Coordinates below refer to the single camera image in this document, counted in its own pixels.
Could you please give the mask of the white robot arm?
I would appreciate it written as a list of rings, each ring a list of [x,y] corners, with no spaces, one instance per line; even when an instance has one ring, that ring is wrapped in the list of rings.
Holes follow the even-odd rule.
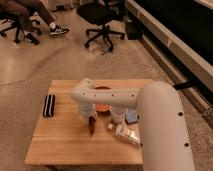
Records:
[[[140,88],[95,90],[84,79],[70,93],[83,112],[90,104],[135,109],[139,116],[144,171],[196,171],[183,104],[168,83]]]

